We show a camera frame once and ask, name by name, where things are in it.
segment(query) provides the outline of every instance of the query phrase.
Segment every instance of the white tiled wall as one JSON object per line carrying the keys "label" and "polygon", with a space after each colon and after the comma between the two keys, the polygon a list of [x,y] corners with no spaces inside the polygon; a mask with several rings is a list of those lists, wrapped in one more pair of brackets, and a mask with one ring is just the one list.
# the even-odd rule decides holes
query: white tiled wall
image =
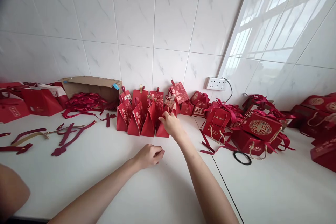
{"label": "white tiled wall", "polygon": [[[262,93],[289,109],[335,91],[336,0],[249,0],[224,76],[230,103]],[[215,77],[241,0],[1,0],[0,81],[92,75],[226,100]]]}

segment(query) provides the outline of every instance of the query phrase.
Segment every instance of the human hand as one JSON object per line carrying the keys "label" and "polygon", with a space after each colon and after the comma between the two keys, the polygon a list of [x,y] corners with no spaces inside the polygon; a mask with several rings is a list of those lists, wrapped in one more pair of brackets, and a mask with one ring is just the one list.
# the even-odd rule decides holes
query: human hand
{"label": "human hand", "polygon": [[165,130],[169,135],[171,135],[175,140],[177,137],[186,135],[185,130],[182,128],[180,120],[176,118],[173,113],[168,113],[165,111],[163,113],[164,117],[159,117],[159,120],[163,123]]}
{"label": "human hand", "polygon": [[158,164],[164,153],[161,146],[146,144],[132,159],[137,168],[141,170]]}

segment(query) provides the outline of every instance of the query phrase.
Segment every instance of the brown cardboard box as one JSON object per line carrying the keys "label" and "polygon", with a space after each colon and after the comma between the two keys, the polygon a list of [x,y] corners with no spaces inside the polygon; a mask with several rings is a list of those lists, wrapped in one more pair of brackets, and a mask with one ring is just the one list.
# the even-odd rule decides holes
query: brown cardboard box
{"label": "brown cardboard box", "polygon": [[62,84],[68,98],[76,93],[97,93],[109,103],[119,100],[122,93],[123,82],[121,80],[104,79],[92,76],[76,76],[73,78],[63,78]]}

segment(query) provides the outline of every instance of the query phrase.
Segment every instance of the power cord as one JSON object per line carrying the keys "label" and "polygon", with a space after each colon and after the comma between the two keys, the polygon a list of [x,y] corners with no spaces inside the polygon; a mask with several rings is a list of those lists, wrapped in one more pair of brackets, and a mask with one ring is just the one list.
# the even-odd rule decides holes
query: power cord
{"label": "power cord", "polygon": [[228,100],[230,100],[230,98],[232,97],[233,91],[232,91],[232,86],[231,86],[229,80],[226,79],[226,78],[224,78],[224,77],[222,77],[222,79],[226,80],[226,81],[228,82],[228,84],[230,85],[230,88],[231,88],[231,95],[230,95],[230,97],[226,100],[226,102],[225,102],[225,104],[226,104],[226,103],[228,102]]}

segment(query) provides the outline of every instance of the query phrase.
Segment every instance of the electrical outlet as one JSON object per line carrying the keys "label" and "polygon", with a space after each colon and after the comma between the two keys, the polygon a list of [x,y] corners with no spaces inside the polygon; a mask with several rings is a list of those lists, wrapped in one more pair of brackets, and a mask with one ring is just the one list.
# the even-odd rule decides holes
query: electrical outlet
{"label": "electrical outlet", "polygon": [[225,91],[226,83],[225,79],[208,77],[206,89]]}

